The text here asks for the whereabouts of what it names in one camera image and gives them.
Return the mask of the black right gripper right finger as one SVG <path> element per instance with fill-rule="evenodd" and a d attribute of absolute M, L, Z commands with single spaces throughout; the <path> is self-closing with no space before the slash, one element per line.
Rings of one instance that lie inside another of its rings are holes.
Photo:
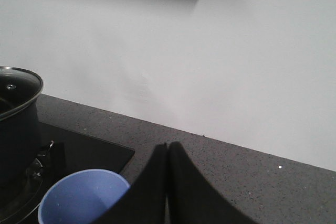
<path fill-rule="evenodd" d="M 179 142 L 169 146 L 167 196 L 171 223 L 255 223 L 205 179 Z"/>

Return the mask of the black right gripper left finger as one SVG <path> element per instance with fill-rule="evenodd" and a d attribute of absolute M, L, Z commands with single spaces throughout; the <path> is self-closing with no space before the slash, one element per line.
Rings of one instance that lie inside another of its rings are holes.
<path fill-rule="evenodd" d="M 93 223 L 164 223 L 167 145 L 156 145 L 128 191 Z"/>

